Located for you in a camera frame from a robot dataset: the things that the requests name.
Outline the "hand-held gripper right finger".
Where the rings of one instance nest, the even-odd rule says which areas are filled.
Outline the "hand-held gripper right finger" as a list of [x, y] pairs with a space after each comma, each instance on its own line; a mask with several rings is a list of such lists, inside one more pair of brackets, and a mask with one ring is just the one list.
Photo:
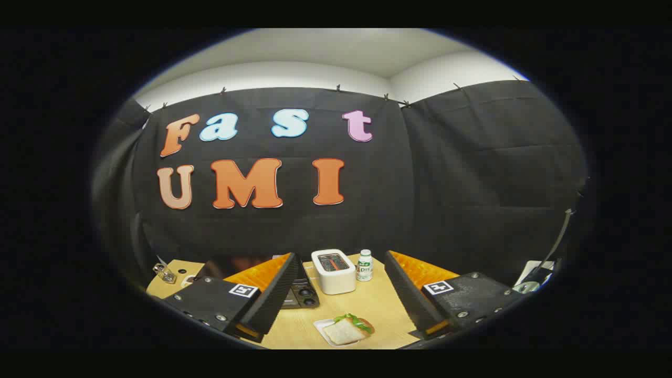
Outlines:
[[424, 340], [477, 327], [513, 307], [524, 294], [480, 272], [454, 272], [395, 251], [384, 269]]

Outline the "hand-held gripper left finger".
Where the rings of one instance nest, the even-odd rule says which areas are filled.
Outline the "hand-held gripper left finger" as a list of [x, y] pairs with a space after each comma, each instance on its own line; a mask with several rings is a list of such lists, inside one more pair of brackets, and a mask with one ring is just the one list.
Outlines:
[[175, 311], [229, 335], [260, 343], [269, 333], [299, 272], [294, 253], [271, 258], [229, 277], [209, 261], [194, 282], [165, 298]]

